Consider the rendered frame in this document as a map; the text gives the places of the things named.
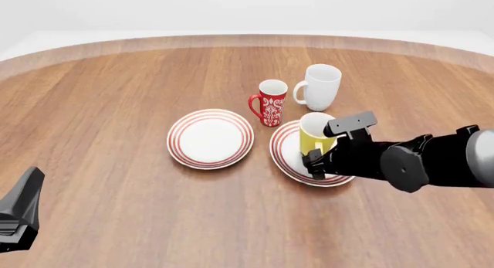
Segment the white plate with red rings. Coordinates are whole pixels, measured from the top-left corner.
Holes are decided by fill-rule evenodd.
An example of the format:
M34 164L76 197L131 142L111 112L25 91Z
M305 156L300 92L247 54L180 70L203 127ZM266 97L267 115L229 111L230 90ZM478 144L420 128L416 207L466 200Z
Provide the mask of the white plate with red rings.
M229 110L197 110L181 117L167 133L171 157L189 168L215 170L241 161L252 148L250 123Z
M277 167L285 175L302 184L335 187L355 179L355 177L325 174L325 179L317 181L309 175L299 151L299 120L289 121L274 131L269 141L269 151Z

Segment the yellow and white mug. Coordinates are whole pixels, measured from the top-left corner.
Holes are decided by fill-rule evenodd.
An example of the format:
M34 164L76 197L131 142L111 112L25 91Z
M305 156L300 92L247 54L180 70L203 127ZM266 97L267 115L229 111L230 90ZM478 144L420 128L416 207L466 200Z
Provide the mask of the yellow and white mug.
M310 151L319 149L326 154L337 142L337 137L326 137L323 133L327 122L333 120L329 114L311 112L304 114L299 120L299 149L303 156Z

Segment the red mug with white pattern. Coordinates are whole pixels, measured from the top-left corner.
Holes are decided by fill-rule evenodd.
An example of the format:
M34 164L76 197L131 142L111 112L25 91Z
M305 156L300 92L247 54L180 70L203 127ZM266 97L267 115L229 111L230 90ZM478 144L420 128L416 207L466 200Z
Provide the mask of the red mug with white pattern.
M264 80L259 84L259 93L251 95L248 103L261 124L276 127L282 123L287 91L288 86L281 80ZM255 99L259 100L259 111L252 105Z

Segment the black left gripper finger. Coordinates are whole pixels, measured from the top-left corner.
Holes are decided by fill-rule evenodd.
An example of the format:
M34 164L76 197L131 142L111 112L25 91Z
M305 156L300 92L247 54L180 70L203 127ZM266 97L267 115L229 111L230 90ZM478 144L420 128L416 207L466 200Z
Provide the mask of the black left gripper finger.
M39 226L39 199L45 175L39 168L28 168L0 199L0 221L18 221L20 225Z

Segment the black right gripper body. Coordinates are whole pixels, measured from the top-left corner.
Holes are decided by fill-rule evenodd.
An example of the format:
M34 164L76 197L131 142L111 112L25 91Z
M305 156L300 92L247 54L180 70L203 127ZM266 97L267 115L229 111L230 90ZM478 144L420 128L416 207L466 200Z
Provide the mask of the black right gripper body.
M324 154L321 148L316 148L302 156L303 165L314 180L325 180L326 175L339 176L332 161L333 154L338 150L338 147L334 147Z

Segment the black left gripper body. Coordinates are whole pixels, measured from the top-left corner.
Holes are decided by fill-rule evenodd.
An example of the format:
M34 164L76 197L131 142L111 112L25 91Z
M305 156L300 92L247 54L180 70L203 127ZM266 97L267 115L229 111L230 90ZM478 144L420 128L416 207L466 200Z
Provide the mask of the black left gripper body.
M38 231L37 215L23 219L0 213L0 253L29 250Z

